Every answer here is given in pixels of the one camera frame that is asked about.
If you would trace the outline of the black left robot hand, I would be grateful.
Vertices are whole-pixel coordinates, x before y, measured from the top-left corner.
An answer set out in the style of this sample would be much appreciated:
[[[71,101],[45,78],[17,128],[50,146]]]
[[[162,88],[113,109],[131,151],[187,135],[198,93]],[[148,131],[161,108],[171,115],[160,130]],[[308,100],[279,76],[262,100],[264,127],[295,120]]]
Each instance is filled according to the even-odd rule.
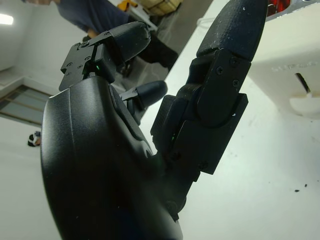
[[[70,49],[45,105],[41,169],[64,240],[181,240],[179,212],[201,173],[213,174],[246,109],[240,93],[263,33],[266,0],[230,0],[215,17],[186,84],[124,93],[117,67],[151,41],[131,22]]]

